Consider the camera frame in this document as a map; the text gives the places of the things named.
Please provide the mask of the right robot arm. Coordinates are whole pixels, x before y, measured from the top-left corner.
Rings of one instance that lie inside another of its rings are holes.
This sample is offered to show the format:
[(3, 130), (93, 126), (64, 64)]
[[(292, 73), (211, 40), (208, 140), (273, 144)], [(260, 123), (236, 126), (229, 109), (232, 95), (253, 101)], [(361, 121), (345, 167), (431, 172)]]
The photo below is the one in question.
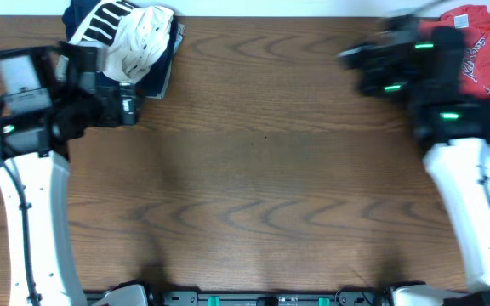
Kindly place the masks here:
[(375, 41), (339, 55), (360, 72), (361, 94), (394, 100), (407, 111), (466, 276), (465, 293), (392, 285), (375, 296), (376, 305), (490, 305), (490, 98), (462, 92), (464, 50), (460, 29), (438, 26), (424, 35), (418, 17), (404, 14), (387, 19)]

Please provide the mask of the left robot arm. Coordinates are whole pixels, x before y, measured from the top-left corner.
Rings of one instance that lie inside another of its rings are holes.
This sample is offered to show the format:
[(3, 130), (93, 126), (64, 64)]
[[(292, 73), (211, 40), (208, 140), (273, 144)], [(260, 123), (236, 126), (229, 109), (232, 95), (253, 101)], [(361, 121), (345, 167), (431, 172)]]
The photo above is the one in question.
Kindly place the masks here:
[(130, 98), (78, 88), (0, 98), (0, 190), (9, 239), (11, 305), (147, 305), (143, 285), (87, 294), (74, 263), (68, 222), (67, 143), (90, 127), (118, 127)]

